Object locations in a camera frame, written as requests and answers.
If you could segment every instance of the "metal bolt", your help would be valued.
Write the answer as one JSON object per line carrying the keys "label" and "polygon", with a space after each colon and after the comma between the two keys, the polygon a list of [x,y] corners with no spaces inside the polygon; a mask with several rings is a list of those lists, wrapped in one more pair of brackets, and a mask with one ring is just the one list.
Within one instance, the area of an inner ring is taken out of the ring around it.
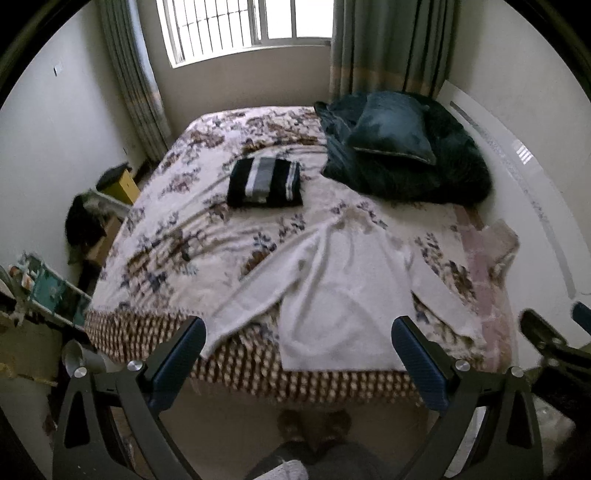
{"label": "metal bolt", "polygon": [[76,368],[76,370],[74,370],[74,376],[76,378],[85,377],[87,373],[88,373],[88,370],[86,369],[86,367],[78,367],[78,368]]}
{"label": "metal bolt", "polygon": [[521,378],[521,377],[523,377],[524,373],[523,373],[523,370],[521,368],[519,368],[519,367],[512,367],[511,368],[511,375],[513,375],[514,377],[517,377],[517,378]]}
{"label": "metal bolt", "polygon": [[465,360],[458,360],[456,362],[456,370],[459,370],[460,372],[467,372],[470,370],[470,364]]}
{"label": "metal bolt", "polygon": [[139,370],[142,370],[143,366],[144,363],[141,360],[132,360],[127,364],[127,370],[130,372],[138,372]]}

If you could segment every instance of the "gray pants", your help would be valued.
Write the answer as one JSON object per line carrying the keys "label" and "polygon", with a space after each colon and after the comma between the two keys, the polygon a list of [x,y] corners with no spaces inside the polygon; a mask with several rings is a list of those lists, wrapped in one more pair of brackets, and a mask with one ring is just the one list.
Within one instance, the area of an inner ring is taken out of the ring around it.
{"label": "gray pants", "polygon": [[287,442],[263,458],[245,480],[270,472],[283,462],[299,460],[310,480],[390,480],[391,468],[358,443],[329,442],[314,453],[305,442]]}

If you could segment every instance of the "window sill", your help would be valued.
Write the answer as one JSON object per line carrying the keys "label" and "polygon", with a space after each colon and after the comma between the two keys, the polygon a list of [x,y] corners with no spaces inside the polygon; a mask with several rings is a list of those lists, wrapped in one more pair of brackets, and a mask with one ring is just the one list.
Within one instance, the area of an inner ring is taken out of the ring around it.
{"label": "window sill", "polygon": [[212,55],[206,55],[203,57],[199,57],[196,59],[182,61],[180,63],[171,65],[172,68],[178,69],[179,67],[184,67],[186,65],[191,65],[193,63],[200,63],[202,61],[216,59],[219,57],[227,57],[228,55],[236,55],[239,53],[246,53],[249,51],[257,51],[257,50],[269,50],[271,48],[286,48],[286,47],[330,47],[330,39],[323,39],[323,38],[311,38],[306,41],[305,38],[297,39],[298,41],[290,42],[290,43],[282,43],[277,45],[257,45],[255,47],[248,47],[248,48],[236,48],[233,50],[225,50],[220,53],[215,53]]}

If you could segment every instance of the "dark green comforter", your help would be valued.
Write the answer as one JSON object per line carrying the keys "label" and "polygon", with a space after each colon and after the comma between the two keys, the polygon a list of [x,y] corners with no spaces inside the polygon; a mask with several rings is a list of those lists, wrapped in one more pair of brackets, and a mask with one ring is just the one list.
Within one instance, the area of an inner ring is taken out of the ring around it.
{"label": "dark green comforter", "polygon": [[473,205],[491,192],[492,181],[474,140],[435,100],[409,93],[422,105],[434,166],[410,158],[362,153],[346,145],[366,104],[367,94],[347,95],[330,105],[316,102],[327,137],[328,161],[322,175],[356,192],[402,202]]}

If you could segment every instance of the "window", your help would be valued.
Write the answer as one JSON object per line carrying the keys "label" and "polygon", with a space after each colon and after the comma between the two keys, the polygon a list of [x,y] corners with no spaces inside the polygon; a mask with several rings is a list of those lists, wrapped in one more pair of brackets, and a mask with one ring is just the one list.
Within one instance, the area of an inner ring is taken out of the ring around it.
{"label": "window", "polygon": [[158,12],[173,66],[332,36],[333,0],[158,0]]}

